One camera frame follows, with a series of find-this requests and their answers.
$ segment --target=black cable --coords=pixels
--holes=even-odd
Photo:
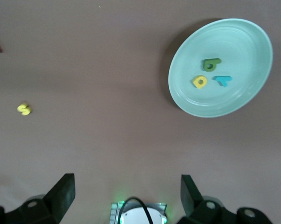
[[[151,218],[151,215],[150,215],[150,213],[149,213],[149,211],[148,211],[148,208],[147,208],[147,207],[145,206],[145,204],[144,204],[139,198],[137,198],[137,197],[129,197],[129,198],[124,202],[123,206],[122,206],[121,209],[120,209],[120,212],[118,213],[117,224],[120,224],[123,209],[124,209],[126,203],[127,203],[128,201],[130,201],[130,200],[136,200],[136,201],[138,201],[138,202],[140,203],[140,205],[143,207],[146,216],[148,217],[149,224],[154,224],[154,223],[153,223],[153,220],[152,220],[152,218]]]

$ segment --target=light blue plate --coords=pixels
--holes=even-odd
[[[203,60],[220,58],[216,69],[206,72]],[[270,73],[273,48],[258,25],[242,19],[212,22],[189,36],[177,50],[169,70],[173,100],[185,112],[213,118],[234,112],[262,88]],[[193,79],[203,75],[206,85],[198,89]],[[230,76],[224,87],[215,79]]]

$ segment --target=plate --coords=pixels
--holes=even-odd
[[[243,19],[215,21],[179,47],[169,69],[169,90],[191,115],[223,116],[261,90],[272,62],[272,44],[261,27]]]

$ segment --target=green light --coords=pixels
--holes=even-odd
[[[123,216],[121,216],[120,224],[123,224]]]
[[[166,224],[167,223],[167,218],[162,217],[162,223]]]

